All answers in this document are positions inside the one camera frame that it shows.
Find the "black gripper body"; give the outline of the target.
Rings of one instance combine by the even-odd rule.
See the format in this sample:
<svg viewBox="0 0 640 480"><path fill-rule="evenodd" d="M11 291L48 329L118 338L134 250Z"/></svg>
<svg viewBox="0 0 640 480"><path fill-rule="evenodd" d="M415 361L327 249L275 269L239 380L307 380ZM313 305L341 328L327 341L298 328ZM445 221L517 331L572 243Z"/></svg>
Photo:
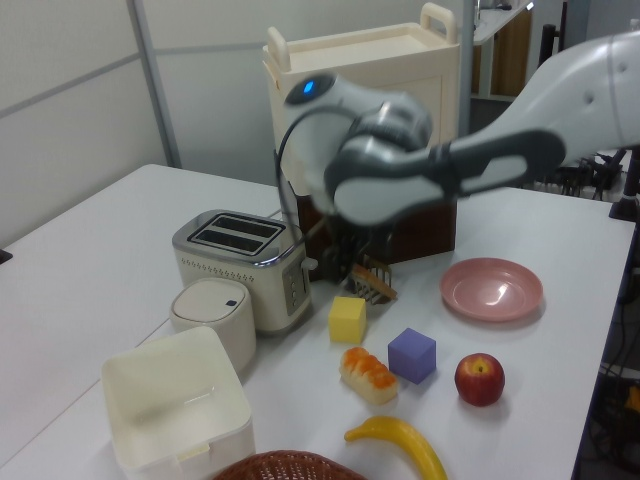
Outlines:
<svg viewBox="0 0 640 480"><path fill-rule="evenodd" d="M367 227L344 222L327 224L329 246L325 254L362 255L372 239L372 231Z"/></svg>

